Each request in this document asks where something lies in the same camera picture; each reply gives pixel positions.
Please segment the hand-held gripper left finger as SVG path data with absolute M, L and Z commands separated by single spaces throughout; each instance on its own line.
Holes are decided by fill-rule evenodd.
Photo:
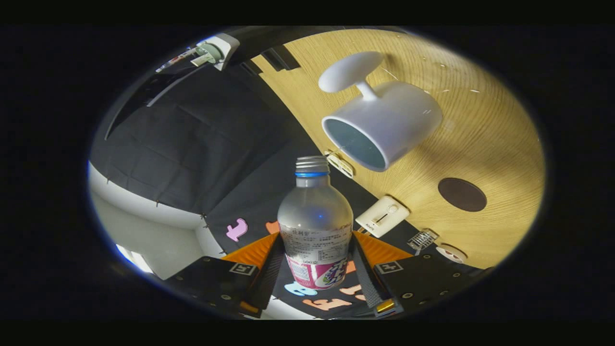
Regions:
M 198 258 L 167 278 L 166 285 L 218 315 L 260 318 L 270 302 L 284 255 L 283 239 L 270 234 L 224 258 Z

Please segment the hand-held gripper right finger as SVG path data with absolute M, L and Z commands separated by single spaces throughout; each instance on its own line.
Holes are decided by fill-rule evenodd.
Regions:
M 352 232 L 350 250 L 362 293 L 376 319 L 423 312 L 486 276 L 484 269 L 440 255 L 411 255 L 360 232 Z

